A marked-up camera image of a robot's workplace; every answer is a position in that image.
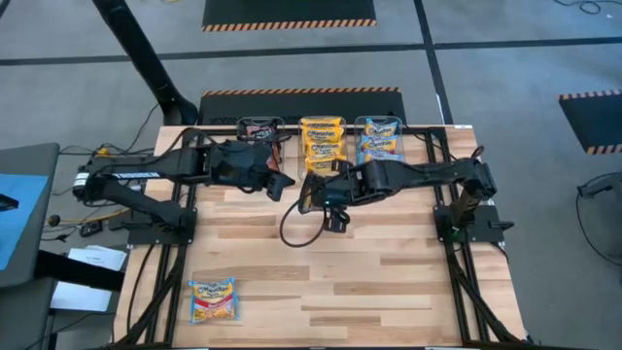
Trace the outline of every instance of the orange striped tape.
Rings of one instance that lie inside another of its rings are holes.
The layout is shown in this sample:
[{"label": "orange striped tape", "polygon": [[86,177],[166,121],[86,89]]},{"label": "orange striped tape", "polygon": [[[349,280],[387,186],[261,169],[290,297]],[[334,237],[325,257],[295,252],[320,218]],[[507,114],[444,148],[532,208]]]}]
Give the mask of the orange striped tape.
[{"label": "orange striped tape", "polygon": [[316,88],[255,88],[241,90],[205,90],[208,95],[247,95],[285,93],[338,93],[338,92],[401,92],[399,87],[316,87]]},{"label": "orange striped tape", "polygon": [[581,93],[566,93],[563,95],[557,95],[558,101],[570,100],[575,98],[589,98],[589,97],[600,97],[600,96],[613,96],[619,95],[619,89],[611,89],[611,90],[603,90],[603,91],[590,91],[590,92],[581,92]]},{"label": "orange striped tape", "polygon": [[622,144],[608,146],[592,146],[587,149],[588,155],[610,155],[622,152]]},{"label": "orange striped tape", "polygon": [[337,20],[299,20],[262,23],[231,23],[208,24],[201,27],[204,32],[216,31],[247,31],[272,29],[311,29],[311,28],[343,28],[356,26],[376,26],[378,21],[371,18],[337,19]]}]

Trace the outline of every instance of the snack bag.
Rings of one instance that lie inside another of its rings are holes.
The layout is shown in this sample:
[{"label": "snack bag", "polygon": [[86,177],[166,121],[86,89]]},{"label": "snack bag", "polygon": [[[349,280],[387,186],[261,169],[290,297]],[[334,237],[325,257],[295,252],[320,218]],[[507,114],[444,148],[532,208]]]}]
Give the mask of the snack bag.
[{"label": "snack bag", "polygon": [[329,156],[329,157],[307,157],[305,160],[307,171],[317,172],[319,174],[326,174],[331,172],[332,169],[332,161],[345,160],[345,156]]},{"label": "snack bag", "polygon": [[372,119],[367,118],[365,122],[364,134],[366,136],[374,136],[374,137],[391,137],[396,134],[396,130],[397,130],[397,122],[379,124],[377,122],[373,122]]},{"label": "snack bag", "polygon": [[310,128],[327,128],[341,126],[341,117],[301,118],[302,126]]},{"label": "snack bag", "polygon": [[306,155],[308,157],[328,157],[328,156],[338,156],[343,154],[343,144],[342,140],[337,142],[309,142],[306,147]]},{"label": "snack bag", "polygon": [[398,160],[404,161],[404,155],[393,155],[384,151],[365,151],[364,158],[365,162],[370,160]]},{"label": "snack bag", "polygon": [[233,277],[214,283],[189,281],[188,285],[192,287],[190,324],[198,324],[209,319],[239,320],[234,282]]},{"label": "snack bag", "polygon": [[392,137],[371,137],[371,136],[363,136],[361,138],[361,144],[359,145],[359,150],[361,152],[365,151],[385,151],[389,153],[395,153],[397,148],[397,138],[398,136]]},{"label": "snack bag", "polygon": [[[264,124],[246,124],[245,122],[241,123],[244,127],[244,132],[248,139],[256,141],[258,139],[272,139],[276,135],[276,129],[278,125],[278,120],[274,119],[271,122]],[[272,157],[267,160],[268,167],[272,170],[279,171],[279,163],[281,162],[281,145],[278,142],[269,142],[266,144],[272,148]]]},{"label": "snack bag", "polygon": [[304,144],[308,145],[311,142],[338,142],[343,135],[343,127],[310,127],[303,126],[302,134],[304,137]]}]

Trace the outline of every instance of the floor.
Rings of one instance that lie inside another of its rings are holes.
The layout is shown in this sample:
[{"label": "floor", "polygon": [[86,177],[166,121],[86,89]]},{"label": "floor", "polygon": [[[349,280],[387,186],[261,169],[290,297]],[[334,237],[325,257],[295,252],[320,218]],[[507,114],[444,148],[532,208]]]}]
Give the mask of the floor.
[{"label": "floor", "polygon": [[[546,345],[620,348],[622,271],[585,242],[574,197],[577,185],[619,170],[622,156],[585,155],[555,97],[622,86],[622,6],[603,4],[590,16],[552,0],[375,0],[377,27],[203,33],[201,0],[127,2],[158,53],[411,45],[393,52],[167,59],[164,66],[194,103],[204,89],[401,87],[410,123],[472,124],[500,189],[501,216],[516,222],[506,250],[525,329]],[[415,3],[423,3],[430,38],[422,34]],[[582,38],[614,38],[615,44],[573,40]],[[507,41],[522,44],[511,48],[516,45]],[[492,49],[491,42],[497,42]],[[440,45],[448,43],[454,50]],[[89,1],[11,2],[0,18],[0,148],[43,142],[126,147],[155,104],[132,64],[47,59],[105,61],[122,54]],[[156,109],[137,148],[153,145],[161,120]],[[61,157],[54,190],[67,189],[85,161]],[[81,218],[90,210],[67,193],[52,198],[54,213]],[[612,194],[582,201],[581,213],[600,249],[622,257],[622,216]],[[66,252],[125,239],[121,232],[76,234],[42,248]],[[80,316],[59,312],[55,323]],[[103,345],[111,323],[109,316],[91,317],[63,332],[58,348]]]}]

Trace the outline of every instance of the yellow snack bag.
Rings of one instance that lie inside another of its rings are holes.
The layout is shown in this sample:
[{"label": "yellow snack bag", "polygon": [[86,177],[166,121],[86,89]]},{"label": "yellow snack bag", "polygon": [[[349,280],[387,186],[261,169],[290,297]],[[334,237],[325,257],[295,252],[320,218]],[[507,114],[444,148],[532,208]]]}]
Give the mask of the yellow snack bag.
[{"label": "yellow snack bag", "polygon": [[345,160],[345,156],[336,157],[307,157],[305,160],[307,171],[313,171],[317,173],[331,172],[333,160]]},{"label": "yellow snack bag", "polygon": [[190,324],[209,319],[239,320],[238,298],[233,290],[234,282],[233,277],[215,283],[189,281],[188,284],[192,287]]},{"label": "yellow snack bag", "polygon": [[397,136],[393,137],[367,137],[364,136],[361,140],[359,149],[361,152],[365,151],[385,151],[394,153],[397,148]]},{"label": "yellow snack bag", "polygon": [[313,128],[302,127],[305,145],[311,142],[337,142],[343,135],[343,127]]},{"label": "yellow snack bag", "polygon": [[328,157],[338,156],[343,154],[342,140],[337,142],[309,142],[306,149],[306,155],[308,157]]},{"label": "yellow snack bag", "polygon": [[307,117],[301,118],[302,126],[311,128],[326,128],[341,126],[341,117]]}]

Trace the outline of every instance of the wooden table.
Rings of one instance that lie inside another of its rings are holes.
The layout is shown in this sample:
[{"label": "wooden table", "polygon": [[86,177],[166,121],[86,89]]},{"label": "wooden table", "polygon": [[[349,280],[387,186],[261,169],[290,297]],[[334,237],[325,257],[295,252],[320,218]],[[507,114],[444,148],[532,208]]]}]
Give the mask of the wooden table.
[{"label": "wooden table", "polygon": [[[163,127],[155,152],[163,152],[182,129]],[[446,126],[446,131],[451,152],[470,156],[476,147],[473,129]],[[348,139],[354,158],[354,137]],[[428,162],[424,142],[409,135],[403,140],[408,162]],[[449,273],[432,219],[432,188],[350,208],[352,223],[345,234],[325,232],[309,247],[289,248],[280,241],[278,226],[299,196],[296,145],[294,137],[285,146],[285,171],[296,185],[284,191],[280,202],[272,202],[265,192],[199,188],[198,227],[188,248],[184,283],[234,276],[241,320],[189,325],[190,288],[184,286],[174,345],[459,345]],[[168,181],[151,180],[147,195],[170,199],[172,187]],[[291,241],[302,242],[317,231],[321,217],[315,214],[302,217],[294,210],[286,222]],[[505,258],[487,243],[471,247],[482,297],[512,333],[524,336]],[[117,338],[125,334],[131,291],[146,251],[138,247],[129,256],[115,321]],[[152,298],[159,253],[155,247],[139,283],[132,324]],[[476,338],[466,295],[465,300],[471,337]],[[159,312],[156,340],[163,338],[167,310],[168,299]]]}]

